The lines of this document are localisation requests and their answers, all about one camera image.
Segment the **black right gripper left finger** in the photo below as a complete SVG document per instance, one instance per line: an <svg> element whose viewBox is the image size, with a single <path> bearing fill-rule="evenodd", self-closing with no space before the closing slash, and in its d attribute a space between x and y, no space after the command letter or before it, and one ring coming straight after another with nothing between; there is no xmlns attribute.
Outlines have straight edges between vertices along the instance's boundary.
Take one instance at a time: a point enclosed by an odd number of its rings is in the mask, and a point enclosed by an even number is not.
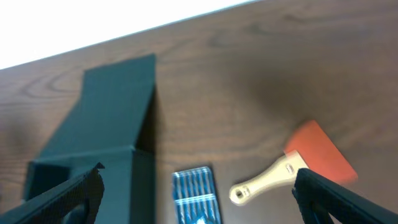
<svg viewBox="0 0 398 224"><path fill-rule="evenodd" d="M1 223L94 224L104 194L102 163L1 215Z"/></svg>

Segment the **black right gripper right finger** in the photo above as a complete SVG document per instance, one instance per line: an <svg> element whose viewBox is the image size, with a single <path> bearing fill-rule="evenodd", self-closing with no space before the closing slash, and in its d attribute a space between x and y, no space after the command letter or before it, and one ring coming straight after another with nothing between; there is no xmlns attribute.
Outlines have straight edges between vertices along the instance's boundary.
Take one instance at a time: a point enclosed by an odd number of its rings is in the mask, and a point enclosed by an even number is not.
<svg viewBox="0 0 398 224"><path fill-rule="evenodd" d="M298 170L292 193L306 224L397 223L396 213L307 168Z"/></svg>

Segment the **orange scraper wooden handle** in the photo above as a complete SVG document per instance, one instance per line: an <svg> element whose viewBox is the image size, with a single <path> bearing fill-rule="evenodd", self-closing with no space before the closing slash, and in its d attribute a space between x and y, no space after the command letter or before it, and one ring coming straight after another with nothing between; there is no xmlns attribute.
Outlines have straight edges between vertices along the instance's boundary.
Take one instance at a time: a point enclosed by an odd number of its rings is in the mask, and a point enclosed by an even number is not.
<svg viewBox="0 0 398 224"><path fill-rule="evenodd" d="M304 168L340 185L358 179L357 172L320 125L310 120L293 132L285 145L284 155L268 169L232 186L229 199L235 205L243 206L265 191L293 184L298 171Z"/></svg>

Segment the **blue screwdriver set case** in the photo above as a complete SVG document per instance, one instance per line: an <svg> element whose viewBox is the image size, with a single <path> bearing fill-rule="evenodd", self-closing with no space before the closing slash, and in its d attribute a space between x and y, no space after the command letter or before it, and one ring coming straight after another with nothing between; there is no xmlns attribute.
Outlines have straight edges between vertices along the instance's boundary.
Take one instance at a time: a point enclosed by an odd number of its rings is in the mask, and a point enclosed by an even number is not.
<svg viewBox="0 0 398 224"><path fill-rule="evenodd" d="M208 166L172 174L178 224L222 224L212 170Z"/></svg>

